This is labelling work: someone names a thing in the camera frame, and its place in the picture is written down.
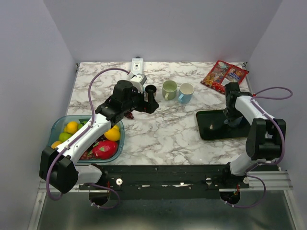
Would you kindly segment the brown patterned mug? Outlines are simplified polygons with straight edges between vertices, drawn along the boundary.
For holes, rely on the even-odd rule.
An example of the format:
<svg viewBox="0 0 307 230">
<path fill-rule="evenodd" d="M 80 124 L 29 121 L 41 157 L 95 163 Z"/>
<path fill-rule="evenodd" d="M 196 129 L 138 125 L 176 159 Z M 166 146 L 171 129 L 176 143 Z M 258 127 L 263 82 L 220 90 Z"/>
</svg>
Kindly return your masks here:
<svg viewBox="0 0 307 230">
<path fill-rule="evenodd" d="M 152 92 L 153 93 L 153 96 L 154 98 L 156 97 L 156 92 L 157 92 L 157 88 L 154 86 L 154 85 L 147 85 L 145 87 L 145 94 L 146 94 L 146 97 L 147 99 L 149 98 L 149 93 Z"/>
</svg>

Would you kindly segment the sage green mug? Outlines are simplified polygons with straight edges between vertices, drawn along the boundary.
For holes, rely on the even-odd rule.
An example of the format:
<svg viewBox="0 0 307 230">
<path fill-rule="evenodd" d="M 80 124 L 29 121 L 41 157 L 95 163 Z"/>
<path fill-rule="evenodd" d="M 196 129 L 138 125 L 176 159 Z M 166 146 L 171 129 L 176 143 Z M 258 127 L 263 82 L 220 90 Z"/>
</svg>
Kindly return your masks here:
<svg viewBox="0 0 307 230">
<path fill-rule="evenodd" d="M 166 101 L 175 99 L 178 85 L 173 80 L 167 80 L 162 86 L 162 96 Z"/>
</svg>

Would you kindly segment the light blue mug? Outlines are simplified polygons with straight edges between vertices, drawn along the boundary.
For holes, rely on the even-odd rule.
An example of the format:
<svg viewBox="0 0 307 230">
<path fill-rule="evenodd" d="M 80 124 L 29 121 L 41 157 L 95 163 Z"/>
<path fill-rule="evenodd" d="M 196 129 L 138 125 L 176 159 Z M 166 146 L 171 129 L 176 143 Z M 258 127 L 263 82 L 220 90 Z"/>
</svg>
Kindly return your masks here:
<svg viewBox="0 0 307 230">
<path fill-rule="evenodd" d="M 183 83 L 179 87 L 178 101 L 182 104 L 190 102 L 194 93 L 194 86 L 190 83 Z"/>
</svg>

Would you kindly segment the grey blue mug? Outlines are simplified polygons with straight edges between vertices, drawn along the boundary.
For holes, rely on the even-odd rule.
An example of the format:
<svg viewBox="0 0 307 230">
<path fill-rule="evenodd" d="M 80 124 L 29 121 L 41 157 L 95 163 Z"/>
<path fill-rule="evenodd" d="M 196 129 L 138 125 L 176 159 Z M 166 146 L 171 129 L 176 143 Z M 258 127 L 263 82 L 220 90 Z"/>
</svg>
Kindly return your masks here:
<svg viewBox="0 0 307 230">
<path fill-rule="evenodd" d="M 242 121 L 242 117 L 239 117 L 239 118 L 237 118 L 237 119 L 235 119 L 233 121 L 229 121 L 228 125 L 230 127 L 234 128 L 234 127 L 237 127 L 238 125 L 240 125 L 241 121 Z"/>
</svg>

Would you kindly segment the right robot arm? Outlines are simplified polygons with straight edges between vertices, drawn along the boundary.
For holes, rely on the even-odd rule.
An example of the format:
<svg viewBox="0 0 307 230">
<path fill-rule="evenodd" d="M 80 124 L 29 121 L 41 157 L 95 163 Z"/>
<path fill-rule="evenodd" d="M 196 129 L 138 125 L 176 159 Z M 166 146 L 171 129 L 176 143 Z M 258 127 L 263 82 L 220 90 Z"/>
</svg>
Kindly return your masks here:
<svg viewBox="0 0 307 230">
<path fill-rule="evenodd" d="M 229 126 L 239 124 L 244 118 L 250 124 L 246 153 L 229 163 L 230 171 L 221 175 L 223 186 L 230 188 L 238 176 L 260 165 L 277 165 L 285 154 L 286 122 L 267 113 L 255 99 L 256 94 L 242 92 L 237 82 L 225 85 L 226 108 L 224 115 Z"/>
</svg>

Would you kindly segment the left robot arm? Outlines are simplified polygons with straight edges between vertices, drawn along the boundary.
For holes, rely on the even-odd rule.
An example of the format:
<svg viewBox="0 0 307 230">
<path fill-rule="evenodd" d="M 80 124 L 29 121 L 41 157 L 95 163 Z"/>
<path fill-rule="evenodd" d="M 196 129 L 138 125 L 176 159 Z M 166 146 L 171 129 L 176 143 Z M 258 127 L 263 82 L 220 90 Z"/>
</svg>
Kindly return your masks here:
<svg viewBox="0 0 307 230">
<path fill-rule="evenodd" d="M 97 107 L 80 130 L 55 149 L 45 147 L 42 151 L 39 176 L 46 181 L 47 191 L 52 186 L 65 194 L 77 184 L 91 184 L 95 189 L 102 189 L 106 185 L 102 169 L 94 165 L 77 167 L 79 158 L 126 112 L 136 110 L 152 114 L 158 107 L 152 90 L 145 97 L 130 81 L 118 81 L 112 95 Z"/>
</svg>

